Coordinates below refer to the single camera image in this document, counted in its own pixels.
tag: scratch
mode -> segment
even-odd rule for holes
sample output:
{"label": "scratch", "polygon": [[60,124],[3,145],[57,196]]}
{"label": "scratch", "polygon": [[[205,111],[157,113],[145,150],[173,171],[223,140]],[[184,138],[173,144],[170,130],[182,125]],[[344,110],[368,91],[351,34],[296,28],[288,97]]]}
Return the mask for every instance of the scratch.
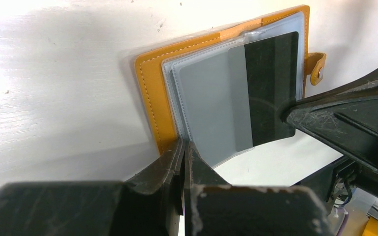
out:
{"label": "scratch", "polygon": [[51,211],[53,212],[53,217],[55,219],[58,219],[58,217],[57,217],[57,215],[58,215],[57,213],[58,212],[56,211],[56,208],[55,208],[56,201],[54,200],[53,193],[51,191],[48,191],[47,198],[48,198],[48,201],[49,201],[50,206],[51,206]]}
{"label": "scratch", "polygon": [[199,211],[198,211],[198,196],[200,196],[203,193],[204,185],[197,185],[194,186],[190,190],[190,201],[191,201],[191,211],[192,211],[192,233],[193,235],[197,235],[198,232],[202,231],[203,228],[203,222],[200,217]]}
{"label": "scratch", "polygon": [[303,114],[293,116],[295,122],[302,126],[317,126],[317,128],[323,128],[328,122],[337,126],[338,121],[334,119],[334,113],[329,111],[322,112],[310,112],[302,111]]}
{"label": "scratch", "polygon": [[[88,203],[88,204],[85,204],[86,203],[86,197],[88,196],[88,194],[91,192],[91,190],[89,190],[86,195],[85,195],[85,198],[81,198],[81,201],[80,201],[80,207],[79,207],[79,210],[72,216],[70,217],[69,219],[63,221],[63,222],[60,222],[56,225],[52,224],[52,233],[53,234],[50,234],[50,235],[54,235],[54,233],[58,233],[60,229],[62,229],[64,226],[66,226],[67,224],[69,224],[72,220],[76,219],[80,214],[82,214],[82,212],[84,211],[85,208],[90,208],[90,206],[92,206],[98,199],[100,193],[101,193],[101,187],[98,189],[98,192],[95,194],[95,196],[92,198],[92,200]],[[59,205],[59,209],[58,210],[61,210],[61,207],[63,206],[63,204],[60,204]],[[53,220],[54,219],[57,219],[58,220],[58,217],[57,217],[57,213],[53,215]]]}
{"label": "scratch", "polygon": [[62,200],[60,202],[59,209],[61,209],[64,206],[64,204],[66,203],[67,196],[69,195],[69,191],[70,191],[70,188],[67,188],[66,191],[65,191],[65,193],[63,194],[63,198],[62,198]]}
{"label": "scratch", "polygon": [[27,196],[27,194],[23,194],[22,197],[21,197],[21,199],[18,201],[18,204],[17,204],[17,206],[15,208],[15,212],[12,215],[11,226],[9,227],[8,235],[11,234],[11,232],[12,232],[14,226],[15,226],[16,216],[18,215],[18,211],[22,207],[22,203],[23,203],[23,201],[24,201],[24,199],[25,199],[26,196]]}
{"label": "scratch", "polygon": [[27,230],[28,226],[30,225],[30,223],[32,221],[32,217],[34,216],[35,210],[37,209],[37,205],[40,202],[41,197],[43,196],[43,194],[45,193],[45,191],[46,191],[46,188],[44,187],[40,191],[40,193],[38,194],[37,198],[35,199],[34,204],[31,207],[30,213],[28,214],[27,220],[25,221],[24,231]]}
{"label": "scratch", "polygon": [[339,130],[339,129],[328,129],[328,128],[321,128],[321,127],[315,127],[315,129],[318,129],[319,131],[327,131],[327,132],[333,132],[337,134],[346,134],[345,132]]}
{"label": "scratch", "polygon": [[161,28],[164,26],[164,22],[166,22],[166,18],[162,18],[161,20],[159,20],[156,25],[158,25],[158,27]]}
{"label": "scratch", "polygon": [[47,40],[48,40],[49,43],[53,43],[55,46],[57,46],[57,45],[55,44],[55,42],[53,42],[53,41],[51,40],[51,38],[47,37]]}

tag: black card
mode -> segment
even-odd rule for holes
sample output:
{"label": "black card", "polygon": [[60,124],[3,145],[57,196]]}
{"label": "black card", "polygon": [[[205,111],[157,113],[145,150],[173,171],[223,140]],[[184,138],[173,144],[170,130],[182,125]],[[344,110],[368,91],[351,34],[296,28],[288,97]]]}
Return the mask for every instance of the black card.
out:
{"label": "black card", "polygon": [[298,32],[244,45],[253,146],[292,137],[281,121],[295,103]]}

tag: cable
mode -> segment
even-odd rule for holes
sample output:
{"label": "cable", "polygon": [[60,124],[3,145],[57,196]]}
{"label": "cable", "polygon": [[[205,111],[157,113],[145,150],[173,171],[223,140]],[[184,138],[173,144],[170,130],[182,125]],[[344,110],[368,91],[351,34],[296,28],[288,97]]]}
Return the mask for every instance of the cable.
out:
{"label": "cable", "polygon": [[334,218],[338,218],[338,208],[334,207],[334,210],[335,210]]}
{"label": "cable", "polygon": [[353,192],[351,191],[350,184],[348,183],[348,181],[344,181],[344,187],[347,190],[347,198],[342,204],[336,204],[339,207],[344,207],[345,205],[347,205],[351,201],[351,198],[353,197]]}
{"label": "cable", "polygon": [[338,232],[337,232],[337,236],[341,236],[341,234],[343,233],[344,229],[346,228],[346,224],[347,224],[347,221],[348,221],[348,218],[350,217],[350,215],[348,214],[348,212],[346,211],[345,208],[343,207],[340,207],[338,209],[341,209],[344,211],[344,219],[343,219],[343,222],[341,223],[340,225],[340,228],[338,229]]}

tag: orange object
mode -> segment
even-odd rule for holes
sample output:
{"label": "orange object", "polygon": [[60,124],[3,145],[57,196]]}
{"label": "orange object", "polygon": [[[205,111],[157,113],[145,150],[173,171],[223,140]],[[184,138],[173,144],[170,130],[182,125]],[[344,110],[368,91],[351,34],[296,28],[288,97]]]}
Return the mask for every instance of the orange object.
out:
{"label": "orange object", "polygon": [[362,236],[378,236],[378,220],[370,217]]}
{"label": "orange object", "polygon": [[175,43],[163,48],[144,53],[135,60],[135,71],[140,84],[146,112],[150,121],[153,136],[160,154],[163,154],[178,138],[175,130],[172,111],[169,105],[167,90],[161,63],[168,58],[193,52],[224,40],[239,36],[246,30],[253,30],[270,24],[295,13],[302,12],[305,16],[305,76],[311,74],[311,81],[316,85],[321,76],[321,69],[326,55],[323,53],[308,54],[309,6],[302,5],[289,8],[270,15],[243,22],[222,31],[213,32],[187,41]]}

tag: white table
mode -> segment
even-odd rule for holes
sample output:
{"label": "white table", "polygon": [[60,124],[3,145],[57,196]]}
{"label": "white table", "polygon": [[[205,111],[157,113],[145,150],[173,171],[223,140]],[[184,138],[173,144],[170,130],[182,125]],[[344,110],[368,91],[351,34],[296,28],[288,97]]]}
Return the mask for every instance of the white table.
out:
{"label": "white table", "polygon": [[[311,6],[316,94],[378,67],[378,1],[0,0],[0,186],[125,180],[158,157],[132,62],[202,30]],[[291,185],[341,155],[297,136],[216,167],[233,184]]]}

